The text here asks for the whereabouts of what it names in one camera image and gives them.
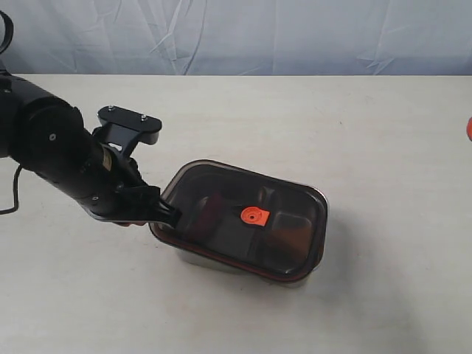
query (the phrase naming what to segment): orange object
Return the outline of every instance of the orange object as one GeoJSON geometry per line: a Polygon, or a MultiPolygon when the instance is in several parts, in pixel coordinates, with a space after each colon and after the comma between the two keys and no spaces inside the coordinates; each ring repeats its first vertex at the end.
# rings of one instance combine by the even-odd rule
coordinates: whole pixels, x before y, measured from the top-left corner
{"type": "Polygon", "coordinates": [[[241,220],[251,225],[265,226],[270,214],[257,206],[249,206],[241,212],[241,220]]]}
{"type": "Polygon", "coordinates": [[[472,141],[472,118],[470,118],[469,123],[467,123],[467,136],[472,141]]]}

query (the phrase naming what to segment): white table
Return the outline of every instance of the white table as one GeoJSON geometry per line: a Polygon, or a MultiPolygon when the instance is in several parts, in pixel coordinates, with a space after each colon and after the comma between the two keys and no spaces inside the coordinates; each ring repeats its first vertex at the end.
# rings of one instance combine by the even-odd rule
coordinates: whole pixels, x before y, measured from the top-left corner
{"type": "Polygon", "coordinates": [[[216,159],[319,188],[330,219],[287,289],[183,263],[24,172],[0,217],[0,353],[471,353],[472,77],[25,77],[88,128],[109,104],[159,117],[134,154],[151,184],[216,159]]]}

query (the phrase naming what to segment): plastic lid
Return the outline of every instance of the plastic lid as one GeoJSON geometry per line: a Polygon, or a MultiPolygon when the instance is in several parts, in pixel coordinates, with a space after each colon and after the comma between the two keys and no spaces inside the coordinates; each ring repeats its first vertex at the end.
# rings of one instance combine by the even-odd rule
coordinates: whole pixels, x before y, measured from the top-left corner
{"type": "Polygon", "coordinates": [[[158,239],[279,282],[308,275],[323,254],[327,201],[313,188],[213,161],[184,166],[163,193],[182,211],[158,239]]]}

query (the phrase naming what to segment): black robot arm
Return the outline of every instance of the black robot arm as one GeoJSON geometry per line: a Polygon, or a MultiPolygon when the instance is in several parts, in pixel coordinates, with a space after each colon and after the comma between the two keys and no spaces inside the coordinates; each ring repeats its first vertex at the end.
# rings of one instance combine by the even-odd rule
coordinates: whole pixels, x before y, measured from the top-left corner
{"type": "Polygon", "coordinates": [[[102,126],[89,133],[77,108],[23,78],[0,74],[0,157],[12,157],[97,220],[175,227],[180,212],[142,180],[131,158],[138,142],[157,141],[161,121],[114,106],[98,116],[102,126]]]}

